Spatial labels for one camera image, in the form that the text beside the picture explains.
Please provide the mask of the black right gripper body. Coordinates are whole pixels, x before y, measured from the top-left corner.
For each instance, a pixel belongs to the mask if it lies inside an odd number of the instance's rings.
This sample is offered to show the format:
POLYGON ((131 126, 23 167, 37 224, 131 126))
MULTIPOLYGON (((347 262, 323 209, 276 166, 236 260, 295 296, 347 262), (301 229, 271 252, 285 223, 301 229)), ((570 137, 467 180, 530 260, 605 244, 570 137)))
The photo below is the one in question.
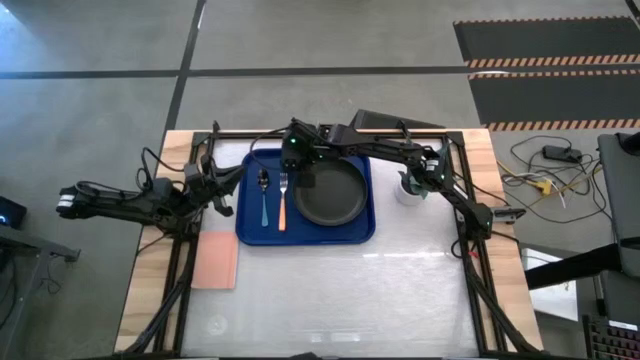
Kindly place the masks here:
POLYGON ((295 159, 298 164, 307 160, 311 164, 329 154, 320 128, 302 121, 292 121, 285 129, 281 144, 282 159, 295 159))

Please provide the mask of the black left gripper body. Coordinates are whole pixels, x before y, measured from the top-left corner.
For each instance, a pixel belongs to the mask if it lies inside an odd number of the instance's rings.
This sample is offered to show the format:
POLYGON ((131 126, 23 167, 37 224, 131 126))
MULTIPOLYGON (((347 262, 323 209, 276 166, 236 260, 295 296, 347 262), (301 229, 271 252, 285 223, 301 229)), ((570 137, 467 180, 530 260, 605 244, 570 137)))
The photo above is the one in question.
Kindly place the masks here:
POLYGON ((219 185, 213 172, 214 165, 212 156, 207 154, 202 155, 197 163, 185 165, 185 196, 190 205, 202 206, 219 196, 219 185))

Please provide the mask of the blue-handled metal spoon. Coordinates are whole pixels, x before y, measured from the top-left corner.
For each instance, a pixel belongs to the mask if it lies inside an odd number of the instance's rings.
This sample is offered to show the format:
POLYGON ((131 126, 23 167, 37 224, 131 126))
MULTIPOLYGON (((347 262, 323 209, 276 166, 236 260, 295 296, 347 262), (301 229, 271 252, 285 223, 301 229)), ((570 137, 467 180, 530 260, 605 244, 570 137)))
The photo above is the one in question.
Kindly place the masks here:
POLYGON ((269 226, 269 218, 268 218, 268 210, 267 210, 267 189, 269 187, 270 180, 268 170, 266 168, 261 168, 258 172, 258 185, 261 189, 261 226, 268 227, 269 226))

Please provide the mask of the dark grey round plate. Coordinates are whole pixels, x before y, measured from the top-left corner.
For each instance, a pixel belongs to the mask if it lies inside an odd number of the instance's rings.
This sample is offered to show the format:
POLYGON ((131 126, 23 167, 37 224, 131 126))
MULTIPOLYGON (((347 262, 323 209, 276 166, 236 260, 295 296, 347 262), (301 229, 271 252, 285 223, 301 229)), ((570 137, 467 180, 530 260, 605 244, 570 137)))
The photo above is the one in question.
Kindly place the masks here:
POLYGON ((293 185, 296 209, 321 226, 351 222, 364 210, 368 197, 365 176, 344 159, 312 164, 296 176, 293 185))

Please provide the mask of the orange-handled metal fork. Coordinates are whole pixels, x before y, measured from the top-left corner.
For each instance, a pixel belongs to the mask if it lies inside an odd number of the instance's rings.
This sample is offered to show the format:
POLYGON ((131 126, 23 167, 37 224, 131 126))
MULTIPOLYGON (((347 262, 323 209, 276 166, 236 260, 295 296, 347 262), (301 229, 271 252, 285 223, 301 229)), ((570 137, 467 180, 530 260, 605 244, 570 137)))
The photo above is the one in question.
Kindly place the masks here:
POLYGON ((286 172, 280 173, 279 190, 280 190, 280 205, 279 205, 279 219, 278 230, 284 232, 287 227, 287 214, 286 214, 286 194, 288 189, 288 174, 286 172))

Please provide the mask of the blue plastic tray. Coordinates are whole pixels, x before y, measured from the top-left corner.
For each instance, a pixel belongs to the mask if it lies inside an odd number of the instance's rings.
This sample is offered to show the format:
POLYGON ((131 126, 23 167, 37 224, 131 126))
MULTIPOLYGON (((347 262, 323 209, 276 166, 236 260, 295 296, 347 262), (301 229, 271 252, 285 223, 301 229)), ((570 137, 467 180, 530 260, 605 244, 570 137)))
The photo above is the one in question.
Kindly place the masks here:
POLYGON ((242 165, 245 175, 238 185, 236 210, 236 235, 239 240, 251 246, 294 246, 294 245, 346 245, 368 241, 376 229, 370 161, 365 156, 346 158, 365 176, 369 197, 364 210, 351 222, 337 226, 321 226, 304 218, 296 209, 293 199, 293 185, 299 172, 288 176, 286 194, 287 227, 278 230, 280 190, 279 170, 281 150, 279 148, 257 149, 244 157, 242 165), (261 189, 258 172, 266 168, 270 184, 267 189, 267 210, 269 226, 261 226, 261 189))

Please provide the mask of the pink cloth napkin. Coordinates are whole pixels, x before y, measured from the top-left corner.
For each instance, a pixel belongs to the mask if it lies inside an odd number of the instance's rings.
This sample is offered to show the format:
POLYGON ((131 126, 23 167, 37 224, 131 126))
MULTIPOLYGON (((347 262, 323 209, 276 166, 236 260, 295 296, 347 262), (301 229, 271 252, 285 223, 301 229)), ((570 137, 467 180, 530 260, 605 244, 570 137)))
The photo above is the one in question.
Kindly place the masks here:
POLYGON ((201 232, 191 287, 204 290, 235 288, 239 240, 233 232, 201 232))

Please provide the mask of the grey metal desk stand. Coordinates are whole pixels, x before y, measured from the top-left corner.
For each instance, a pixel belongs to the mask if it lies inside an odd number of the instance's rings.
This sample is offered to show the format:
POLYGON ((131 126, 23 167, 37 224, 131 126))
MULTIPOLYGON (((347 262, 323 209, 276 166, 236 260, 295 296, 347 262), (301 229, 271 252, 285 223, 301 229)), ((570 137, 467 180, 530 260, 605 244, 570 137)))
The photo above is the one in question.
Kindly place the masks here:
POLYGON ((0 321, 0 358, 8 359, 24 327, 25 308, 39 288, 41 280, 47 275, 51 258, 60 257, 66 262, 76 262, 81 250, 71 249, 7 226, 0 226, 0 245, 7 245, 13 251, 16 266, 22 264, 26 267, 24 271, 12 277, 9 286, 13 291, 11 307, 6 319, 0 321))

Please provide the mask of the black device with blue light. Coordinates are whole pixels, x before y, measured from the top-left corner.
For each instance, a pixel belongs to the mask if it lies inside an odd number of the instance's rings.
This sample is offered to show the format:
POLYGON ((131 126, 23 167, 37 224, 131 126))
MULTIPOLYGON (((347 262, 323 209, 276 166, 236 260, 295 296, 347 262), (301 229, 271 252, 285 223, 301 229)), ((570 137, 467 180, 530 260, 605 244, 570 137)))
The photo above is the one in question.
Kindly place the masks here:
POLYGON ((0 225, 21 229, 27 215, 27 208, 6 197, 0 196, 0 225))

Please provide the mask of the grey box on table edge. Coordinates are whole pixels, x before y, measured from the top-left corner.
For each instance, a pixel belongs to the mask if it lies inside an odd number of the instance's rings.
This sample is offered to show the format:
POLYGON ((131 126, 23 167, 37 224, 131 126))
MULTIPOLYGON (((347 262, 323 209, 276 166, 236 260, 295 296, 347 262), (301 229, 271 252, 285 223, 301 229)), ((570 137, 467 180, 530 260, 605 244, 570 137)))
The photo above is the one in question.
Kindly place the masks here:
POLYGON ((491 208, 494 222, 514 223, 520 217, 526 214, 526 210, 522 208, 514 208, 510 206, 491 208))

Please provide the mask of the black power adapter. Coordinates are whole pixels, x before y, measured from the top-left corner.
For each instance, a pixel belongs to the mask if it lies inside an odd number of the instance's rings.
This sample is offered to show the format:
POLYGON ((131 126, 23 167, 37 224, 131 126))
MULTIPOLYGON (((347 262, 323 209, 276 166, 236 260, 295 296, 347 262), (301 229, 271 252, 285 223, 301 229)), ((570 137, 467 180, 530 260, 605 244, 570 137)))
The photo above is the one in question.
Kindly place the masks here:
POLYGON ((545 159, 567 163, 580 163, 583 154, 580 150, 569 147, 545 145, 542 148, 542 155, 545 159))

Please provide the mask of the black orange-striped floor mat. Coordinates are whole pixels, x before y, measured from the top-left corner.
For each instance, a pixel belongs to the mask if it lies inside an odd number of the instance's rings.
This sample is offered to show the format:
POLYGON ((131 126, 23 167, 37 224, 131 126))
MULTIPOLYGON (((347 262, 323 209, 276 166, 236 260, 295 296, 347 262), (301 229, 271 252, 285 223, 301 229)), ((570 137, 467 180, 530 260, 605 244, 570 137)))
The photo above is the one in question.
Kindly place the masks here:
POLYGON ((640 71, 478 74, 469 85, 492 132, 640 128, 640 71))
POLYGON ((453 23, 470 68, 640 63, 640 28, 625 16, 453 23))

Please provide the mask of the white floor box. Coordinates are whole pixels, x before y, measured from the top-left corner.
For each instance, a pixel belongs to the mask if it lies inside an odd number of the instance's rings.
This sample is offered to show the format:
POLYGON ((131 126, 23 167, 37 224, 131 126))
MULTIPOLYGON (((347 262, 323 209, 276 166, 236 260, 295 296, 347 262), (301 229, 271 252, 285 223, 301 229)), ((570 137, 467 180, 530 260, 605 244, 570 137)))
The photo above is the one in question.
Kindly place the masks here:
MULTIPOLYGON (((521 251, 521 259, 525 270, 531 270, 561 260, 560 257, 530 248, 524 248, 521 251)), ((577 285, 575 280, 530 290, 529 294, 536 312, 574 322, 579 320, 577 285)))

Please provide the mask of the grey chair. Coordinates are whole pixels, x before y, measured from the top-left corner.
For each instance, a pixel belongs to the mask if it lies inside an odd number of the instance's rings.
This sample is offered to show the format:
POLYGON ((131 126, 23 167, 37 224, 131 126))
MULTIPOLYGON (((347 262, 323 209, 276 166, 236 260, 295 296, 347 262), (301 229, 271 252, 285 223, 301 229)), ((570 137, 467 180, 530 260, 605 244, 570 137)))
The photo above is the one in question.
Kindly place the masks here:
POLYGON ((597 141, 621 268, 640 278, 640 131, 600 135, 597 141))

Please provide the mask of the black keyboard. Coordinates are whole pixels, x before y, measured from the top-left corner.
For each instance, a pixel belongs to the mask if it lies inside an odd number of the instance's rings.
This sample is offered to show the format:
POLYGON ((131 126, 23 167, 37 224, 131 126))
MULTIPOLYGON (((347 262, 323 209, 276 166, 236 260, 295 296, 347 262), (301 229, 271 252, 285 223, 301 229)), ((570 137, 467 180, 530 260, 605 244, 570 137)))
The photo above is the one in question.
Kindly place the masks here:
POLYGON ((640 360, 640 328, 606 318, 582 317, 590 360, 640 360))

